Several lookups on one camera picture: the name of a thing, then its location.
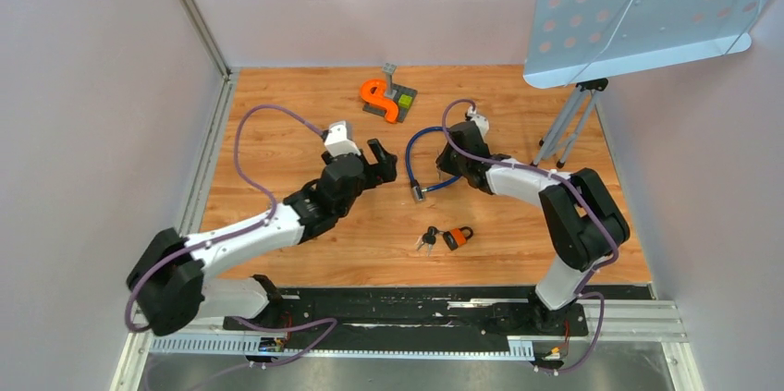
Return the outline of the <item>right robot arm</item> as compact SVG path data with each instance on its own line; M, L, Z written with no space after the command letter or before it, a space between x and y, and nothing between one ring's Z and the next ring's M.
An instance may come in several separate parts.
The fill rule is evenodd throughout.
M556 256L537 283L528 320L551 333L565 320L564 308L576 300L592 269L617 258L631 231L601 177L590 168L575 173L546 172L505 154L492 154L485 127L465 120L447 129L449 142L436 167L464 177L489 195L510 197L539 207Z

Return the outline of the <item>orange small padlock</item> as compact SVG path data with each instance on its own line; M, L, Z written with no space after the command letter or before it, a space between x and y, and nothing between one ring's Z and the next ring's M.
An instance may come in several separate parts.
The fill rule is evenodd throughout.
M470 226L462 226L453 228L442 233L442 238L447 247L451 250L457 250L464 246L474 235L473 229Z

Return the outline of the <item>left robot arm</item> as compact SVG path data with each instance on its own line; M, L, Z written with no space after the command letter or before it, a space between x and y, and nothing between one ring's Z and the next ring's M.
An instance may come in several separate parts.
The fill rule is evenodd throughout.
M168 336L194 320L223 317L276 327L284 307L266 277L226 280L220 275L269 251L323 235L348 215L364 191L395 181L397 156L376 139L368 146L373 164L363 153L323 153L321 176L265 213L186 236L173 227L157 232L126 280L129 307L141 311L147 322L143 328Z

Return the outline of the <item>blue cable lock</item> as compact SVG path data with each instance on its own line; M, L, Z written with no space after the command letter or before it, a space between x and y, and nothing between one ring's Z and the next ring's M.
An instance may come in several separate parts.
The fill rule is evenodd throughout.
M427 186L423 188L420 182L418 181L418 179L416 178L416 176L414 175L414 171L412 167L412 155L413 155L413 148L415 143L426 134L440 133L442 132L442 130L443 128L438 126L423 128L417 131L416 133L414 133L409 139L409 141L407 142L405 153L404 153L404 164L406 169L406 175L409 180L412 197L416 202L423 202L425 200L426 193L449 187L460 179L460 176L453 176L451 178L448 178L446 181L440 181L432 186Z

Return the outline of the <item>black key bunch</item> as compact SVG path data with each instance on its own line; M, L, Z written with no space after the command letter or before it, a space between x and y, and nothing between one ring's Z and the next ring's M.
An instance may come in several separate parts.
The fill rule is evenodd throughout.
M417 251L425 249L425 255L429 257L433 251L439 234L439 229L437 229L435 226L429 226L427 230L418 238L417 242L415 243L415 249Z

